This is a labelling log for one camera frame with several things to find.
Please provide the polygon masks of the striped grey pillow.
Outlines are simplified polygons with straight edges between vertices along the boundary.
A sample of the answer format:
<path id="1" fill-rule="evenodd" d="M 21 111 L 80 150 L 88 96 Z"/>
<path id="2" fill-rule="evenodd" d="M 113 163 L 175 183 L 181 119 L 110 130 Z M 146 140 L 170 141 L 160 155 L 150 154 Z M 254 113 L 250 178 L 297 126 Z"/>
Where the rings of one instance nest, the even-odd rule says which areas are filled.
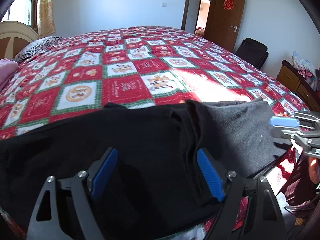
<path id="1" fill-rule="evenodd" d="M 14 61 L 21 63 L 34 55 L 44 51 L 50 46 L 61 41 L 63 37 L 60 36 L 47 36 L 36 41 L 31 42 L 26 47 L 24 47 L 15 57 Z"/>

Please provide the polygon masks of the red patterned bed quilt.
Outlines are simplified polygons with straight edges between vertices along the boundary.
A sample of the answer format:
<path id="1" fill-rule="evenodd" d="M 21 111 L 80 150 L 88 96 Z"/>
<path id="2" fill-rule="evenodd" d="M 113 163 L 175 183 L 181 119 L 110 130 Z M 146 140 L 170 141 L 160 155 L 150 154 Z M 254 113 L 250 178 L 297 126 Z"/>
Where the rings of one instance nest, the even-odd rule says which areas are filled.
<path id="1" fill-rule="evenodd" d="M 127 108 L 262 98 L 279 116 L 306 105 L 250 63 L 185 31 L 158 26 L 69 38 L 19 63 L 1 92 L 1 138 L 82 115 Z"/>

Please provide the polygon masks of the window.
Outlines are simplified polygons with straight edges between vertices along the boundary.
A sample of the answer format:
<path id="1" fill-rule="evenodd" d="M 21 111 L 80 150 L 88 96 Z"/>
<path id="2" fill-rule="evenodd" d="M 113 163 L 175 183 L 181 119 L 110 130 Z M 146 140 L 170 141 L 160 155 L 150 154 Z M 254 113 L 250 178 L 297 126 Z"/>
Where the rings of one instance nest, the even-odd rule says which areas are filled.
<path id="1" fill-rule="evenodd" d="M 1 22 L 17 21 L 37 31 L 37 2 L 38 0 L 14 0 L 1 17 Z"/>

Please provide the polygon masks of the yellow curtain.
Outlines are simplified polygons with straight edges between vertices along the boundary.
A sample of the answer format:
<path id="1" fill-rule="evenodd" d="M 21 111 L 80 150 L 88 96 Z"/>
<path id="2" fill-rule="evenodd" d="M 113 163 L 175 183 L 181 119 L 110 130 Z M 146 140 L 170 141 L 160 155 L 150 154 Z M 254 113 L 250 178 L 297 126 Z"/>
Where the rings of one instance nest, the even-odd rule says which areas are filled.
<path id="1" fill-rule="evenodd" d="M 53 0 L 37 0 L 37 31 L 39 38 L 44 38 L 56 32 Z"/>

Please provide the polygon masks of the cream wooden headboard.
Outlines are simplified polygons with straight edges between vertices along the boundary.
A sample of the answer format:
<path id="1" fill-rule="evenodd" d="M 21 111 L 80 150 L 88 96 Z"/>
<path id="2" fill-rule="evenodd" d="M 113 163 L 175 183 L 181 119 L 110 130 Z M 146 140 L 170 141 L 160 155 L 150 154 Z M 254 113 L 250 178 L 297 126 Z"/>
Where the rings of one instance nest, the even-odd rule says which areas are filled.
<path id="1" fill-rule="evenodd" d="M 23 48 L 39 38 L 36 31 L 17 21 L 0 23 L 0 59 L 13 59 Z"/>

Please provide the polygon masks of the red door decoration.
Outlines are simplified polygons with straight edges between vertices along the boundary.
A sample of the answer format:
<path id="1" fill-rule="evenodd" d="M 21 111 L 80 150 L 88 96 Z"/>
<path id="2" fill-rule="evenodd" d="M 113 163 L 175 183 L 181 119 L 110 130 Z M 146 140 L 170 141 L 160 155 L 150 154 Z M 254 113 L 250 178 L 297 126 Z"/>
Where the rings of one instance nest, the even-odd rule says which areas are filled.
<path id="1" fill-rule="evenodd" d="M 235 7 L 234 0 L 224 0 L 222 6 L 225 10 L 232 11 Z"/>

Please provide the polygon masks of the wooden cabinet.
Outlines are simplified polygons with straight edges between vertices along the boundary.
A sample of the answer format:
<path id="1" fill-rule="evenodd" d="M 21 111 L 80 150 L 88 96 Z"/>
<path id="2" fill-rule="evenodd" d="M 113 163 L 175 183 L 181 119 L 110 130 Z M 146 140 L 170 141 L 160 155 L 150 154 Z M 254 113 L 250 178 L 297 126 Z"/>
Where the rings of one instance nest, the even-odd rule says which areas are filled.
<path id="1" fill-rule="evenodd" d="M 317 93 L 286 60 L 282 61 L 277 81 L 299 96 L 311 111 L 319 112 L 320 104 Z"/>

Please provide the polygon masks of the pink folded blanket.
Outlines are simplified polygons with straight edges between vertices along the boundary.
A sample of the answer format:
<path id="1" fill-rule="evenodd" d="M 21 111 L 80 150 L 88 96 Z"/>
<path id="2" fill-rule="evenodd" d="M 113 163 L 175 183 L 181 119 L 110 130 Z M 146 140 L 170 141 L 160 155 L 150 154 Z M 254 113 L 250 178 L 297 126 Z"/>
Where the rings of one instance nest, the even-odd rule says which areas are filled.
<path id="1" fill-rule="evenodd" d="M 6 58 L 0 59 L 0 90 L 8 83 L 9 79 L 18 70 L 18 63 Z"/>

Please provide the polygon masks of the brown wooden door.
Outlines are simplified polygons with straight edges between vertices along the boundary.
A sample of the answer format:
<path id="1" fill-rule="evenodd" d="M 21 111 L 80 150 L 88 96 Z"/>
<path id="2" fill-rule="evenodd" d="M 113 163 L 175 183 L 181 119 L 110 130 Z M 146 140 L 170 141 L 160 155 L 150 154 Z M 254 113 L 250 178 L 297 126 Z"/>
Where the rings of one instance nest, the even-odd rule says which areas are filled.
<path id="1" fill-rule="evenodd" d="M 228 51 L 233 51 L 238 37 L 245 0 L 234 0 L 235 7 L 232 11 L 223 8 L 223 1 L 210 0 L 204 38 Z M 236 33 L 231 28 L 235 25 L 238 26 Z"/>

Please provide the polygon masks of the black pants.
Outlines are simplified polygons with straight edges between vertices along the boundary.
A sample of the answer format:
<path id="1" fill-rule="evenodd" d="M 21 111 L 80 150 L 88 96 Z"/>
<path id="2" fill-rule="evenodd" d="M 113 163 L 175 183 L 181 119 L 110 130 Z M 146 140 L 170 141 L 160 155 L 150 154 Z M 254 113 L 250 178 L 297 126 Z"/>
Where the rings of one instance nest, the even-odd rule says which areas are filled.
<path id="1" fill-rule="evenodd" d="M 142 109 L 107 104 L 1 141 L 1 208 L 28 231 L 49 176 L 71 178 L 107 148 L 118 162 L 103 195 L 90 204 L 104 239 L 183 237 L 221 204 L 197 164 L 206 148 L 214 160 L 245 179 L 258 179 L 282 151 L 270 136 L 267 102 L 199 103 Z M 61 229 L 84 239 L 69 191 L 57 198 Z"/>

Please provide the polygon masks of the clutter on cabinet top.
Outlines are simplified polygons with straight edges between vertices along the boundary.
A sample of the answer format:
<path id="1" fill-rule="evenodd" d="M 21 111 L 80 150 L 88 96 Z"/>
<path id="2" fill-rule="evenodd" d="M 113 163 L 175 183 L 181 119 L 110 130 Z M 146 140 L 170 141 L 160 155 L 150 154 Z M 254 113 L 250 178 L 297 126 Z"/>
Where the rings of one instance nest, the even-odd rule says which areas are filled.
<path id="1" fill-rule="evenodd" d="M 301 58 L 298 53 L 294 51 L 292 55 L 292 66 L 298 71 L 309 86 L 316 91 L 317 77 L 314 65 L 308 60 Z"/>

